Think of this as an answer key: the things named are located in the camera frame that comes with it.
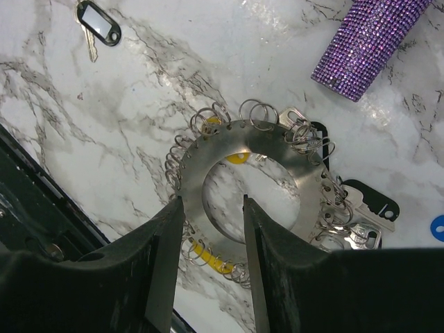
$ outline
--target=stainless steel ring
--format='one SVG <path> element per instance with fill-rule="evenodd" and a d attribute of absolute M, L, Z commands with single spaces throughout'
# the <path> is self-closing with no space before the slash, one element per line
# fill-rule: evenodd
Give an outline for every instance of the stainless steel ring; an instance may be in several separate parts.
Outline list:
<path fill-rule="evenodd" d="M 203 108 L 200 109 L 194 116 L 191 117 L 191 119 L 189 120 L 189 127 L 191 128 L 191 131 L 193 132 L 193 134 L 195 136 L 199 136 L 202 135 L 204 137 L 211 137 L 212 135 L 215 135 L 216 133 L 206 133 L 205 131 L 202 131 L 198 126 L 197 126 L 197 118 L 200 118 L 203 121 L 203 125 L 206 128 L 210 128 L 210 123 L 208 123 L 208 120 L 201 115 L 202 112 L 204 111 L 211 111 L 213 112 L 214 116 L 219 118 L 219 115 L 217 114 L 216 110 L 213 110 L 211 108 Z"/>
<path fill-rule="evenodd" d="M 231 124 L 231 116 L 230 116 L 230 113 L 228 113 L 227 109 L 226 109 L 224 106 L 222 106 L 221 104 L 217 103 L 217 102 L 213 102 L 213 104 L 211 105 L 211 109 L 216 110 L 216 108 L 215 108 L 216 106 L 217 106 L 219 109 L 221 109 L 222 112 L 224 113 L 225 117 L 227 117 L 227 120 L 228 120 L 227 122 L 228 122 L 228 124 Z"/>
<path fill-rule="evenodd" d="M 262 102 L 258 99 L 246 99 L 245 101 L 243 101 L 243 103 L 239 106 L 239 118 L 242 119 L 244 125 L 248 125 L 247 121 L 244 119 L 244 117 L 242 116 L 242 109 L 244 108 L 244 105 L 247 104 L 248 102 L 256 102 L 258 104 L 262 104 Z M 266 121 L 267 117 L 268 117 L 268 109 L 265 106 L 262 106 L 264 109 L 264 118 L 262 119 L 263 121 Z"/>
<path fill-rule="evenodd" d="M 248 118 L 250 119 L 250 125 L 253 126 L 254 128 L 256 128 L 257 130 L 263 130 L 264 132 L 267 130 L 272 130 L 273 129 L 273 125 L 271 125 L 268 128 L 260 128 L 255 121 L 253 120 L 253 111 L 255 110 L 255 108 L 257 108 L 258 106 L 262 106 L 263 108 L 265 108 L 266 110 L 268 110 L 267 108 L 272 109 L 272 111 L 275 114 L 276 120 L 275 120 L 275 125 L 277 125 L 279 123 L 279 114 L 278 111 L 270 104 L 267 103 L 258 103 L 255 106 L 253 106 L 250 110 L 250 112 L 248 113 Z"/>
<path fill-rule="evenodd" d="M 261 128 L 273 126 L 272 130 L 264 132 L 243 124 L 244 121 L 239 120 L 233 121 L 231 126 L 226 123 L 213 125 L 218 130 L 217 135 L 196 139 L 199 149 L 191 145 L 182 158 L 185 169 L 182 170 L 181 187 L 177 191 L 182 196 L 185 215 L 196 232 L 193 238 L 202 239 L 216 253 L 221 253 L 222 258 L 239 264 L 246 262 L 245 245 L 235 241 L 224 225 L 210 221 L 203 204 L 203 183 L 217 162 L 233 154 L 258 153 L 280 163 L 300 192 L 300 212 L 290 231 L 307 242 L 315 236 L 316 222 L 324 201 L 323 183 L 329 181 L 321 178 L 323 173 L 328 174 L 328 170 L 318 155 L 312 157 L 318 162 L 318 165 L 313 165 L 306 156 L 285 143 L 286 128 L 257 121 Z"/>

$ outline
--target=gray marble veining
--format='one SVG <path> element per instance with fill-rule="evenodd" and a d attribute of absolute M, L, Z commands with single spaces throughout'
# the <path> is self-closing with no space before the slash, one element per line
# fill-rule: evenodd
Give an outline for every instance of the gray marble veining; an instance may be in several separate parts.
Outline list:
<path fill-rule="evenodd" d="M 359 103 L 309 79 L 351 3 L 98 0 L 123 39 L 96 41 L 93 64 L 74 0 L 14 1 L 0 14 L 0 123 L 114 240 L 168 201 L 164 156 L 196 110 L 218 101 L 235 116 L 250 97 L 294 105 L 328 127 L 334 173 L 400 205 L 384 246 L 442 246 L 429 225 L 444 206 L 444 3 L 427 9 Z M 293 221 L 298 192 L 284 171 L 254 158 L 222 163 L 207 194 L 237 235 L 244 192 Z M 175 307 L 198 332 L 254 332 L 249 291 L 207 266 L 180 260 Z"/>

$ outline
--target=black plastic frame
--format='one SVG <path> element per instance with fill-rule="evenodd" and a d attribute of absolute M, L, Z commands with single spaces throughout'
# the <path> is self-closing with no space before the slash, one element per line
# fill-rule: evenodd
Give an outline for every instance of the black plastic frame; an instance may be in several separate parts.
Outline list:
<path fill-rule="evenodd" d="M 106 236 L 92 223 L 91 220 L 87 218 L 80 208 L 77 207 L 75 202 L 73 202 L 73 200 L 63 192 L 63 190 L 56 184 L 49 174 L 25 151 L 22 146 L 20 146 L 20 144 L 2 125 L 0 125 L 0 152 L 6 156 L 6 158 L 13 161 L 13 163 L 15 163 L 15 165 L 17 165 L 17 167 L 23 171 L 25 174 L 24 177 L 30 178 L 34 183 L 34 186 L 36 186 L 53 202 L 52 207 L 55 210 L 60 211 L 60 213 L 68 218 L 69 222 L 71 223 L 70 228 L 74 228 L 81 233 L 82 236 L 84 236 L 84 238 L 81 239 L 73 235 L 75 238 L 74 241 L 77 241 L 77 245 L 81 245 L 81 247 L 85 249 L 85 253 L 102 249 L 104 246 L 110 243 Z M 9 216 L 0 219 L 0 221 L 3 223 L 1 226 L 2 230 L 7 227 L 4 219 L 8 217 Z M 0 243 L 0 254 L 11 250 L 19 250 L 17 247 L 20 247 L 23 240 L 23 230 L 19 230 L 18 232 L 15 231 L 13 233 L 7 230 L 7 232 L 9 237 L 14 237 L 14 239 L 11 239 L 9 242 L 10 244 L 13 244 L 13 247 L 8 248 Z M 40 248 L 32 252 L 42 254 Z M 65 259 L 69 260 L 74 258 L 67 255 Z M 173 328 L 174 332 L 177 333 L 195 332 L 174 309 L 171 316 L 171 328 Z"/>
<path fill-rule="evenodd" d="M 103 37 L 99 33 L 97 33 L 87 22 L 83 21 L 83 15 L 85 14 L 86 8 L 88 6 L 91 6 L 92 9 L 94 9 L 102 18 L 111 24 L 111 29 L 108 32 L 108 35 L 106 37 Z M 86 29 L 92 32 L 94 36 L 96 36 L 104 45 L 106 46 L 115 46 L 120 42 L 120 39 L 122 37 L 122 32 L 120 29 L 120 26 L 116 23 L 115 20 L 113 20 L 105 11 L 103 11 L 100 7 L 98 7 L 94 2 L 92 1 L 81 1 L 77 5 L 77 18 Z M 114 40 L 112 39 L 112 34 L 116 34 L 117 38 Z"/>

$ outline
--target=key blade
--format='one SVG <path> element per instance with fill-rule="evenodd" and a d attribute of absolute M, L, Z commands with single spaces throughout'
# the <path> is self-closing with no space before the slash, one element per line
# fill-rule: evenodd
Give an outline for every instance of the key blade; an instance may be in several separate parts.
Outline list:
<path fill-rule="evenodd" d="M 399 217 L 400 206 L 388 196 L 379 193 L 375 189 L 355 179 L 346 180 L 343 182 L 343 184 L 361 191 L 364 195 L 363 202 L 367 204 L 368 209 L 376 215 L 386 217 L 392 222 L 395 222 L 395 220 Z"/>
<path fill-rule="evenodd" d="M 87 43 L 89 59 L 91 60 L 91 62 L 96 62 L 97 49 L 96 49 L 96 46 L 94 45 L 94 41 L 95 41 L 94 35 L 92 34 L 91 31 L 86 29 L 84 26 L 82 26 L 82 30 L 85 33 L 85 39 L 86 39 L 86 43 Z"/>
<path fill-rule="evenodd" d="M 373 244 L 369 242 L 372 233 L 375 235 L 375 237 L 371 237 L 374 239 Z M 352 228 L 350 236 L 346 237 L 345 240 L 355 250 L 375 250 L 379 248 L 381 238 L 382 232 L 378 227 L 367 223 L 357 223 Z"/>
<path fill-rule="evenodd" d="M 387 229 L 391 232 L 395 231 L 394 222 L 385 219 L 384 217 L 380 217 L 379 215 L 370 211 L 368 205 L 363 201 L 364 195 L 361 191 L 347 185 L 344 185 L 343 188 L 348 193 L 346 200 L 356 215 L 365 218 L 367 221 L 379 226 L 380 228 Z"/>
<path fill-rule="evenodd" d="M 267 157 L 265 155 L 258 155 L 256 157 L 256 162 L 263 162 L 266 159 L 267 159 Z"/>

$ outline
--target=black key tag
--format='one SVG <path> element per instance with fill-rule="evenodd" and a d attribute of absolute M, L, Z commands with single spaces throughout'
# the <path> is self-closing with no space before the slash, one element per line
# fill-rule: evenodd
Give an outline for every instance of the black key tag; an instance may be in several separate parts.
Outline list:
<path fill-rule="evenodd" d="M 79 22 L 106 46 L 120 42 L 120 26 L 92 1 L 81 1 L 77 6 Z"/>
<path fill-rule="evenodd" d="M 322 158 L 325 158 L 325 156 L 330 156 L 330 149 L 328 147 L 328 143 L 330 142 L 330 139 L 328 138 L 328 131 L 327 128 L 323 123 L 319 123 L 317 121 L 312 121 L 311 124 L 316 129 L 317 132 L 321 132 L 322 135 Z M 325 158 L 324 160 L 325 167 L 328 171 L 330 171 L 330 161 L 329 157 Z"/>
<path fill-rule="evenodd" d="M 363 202 L 368 206 L 368 209 L 375 215 L 386 220 L 395 222 L 400 215 L 400 206 L 392 199 L 379 193 L 370 186 L 355 179 L 349 179 L 342 184 L 354 187 L 363 194 Z"/>

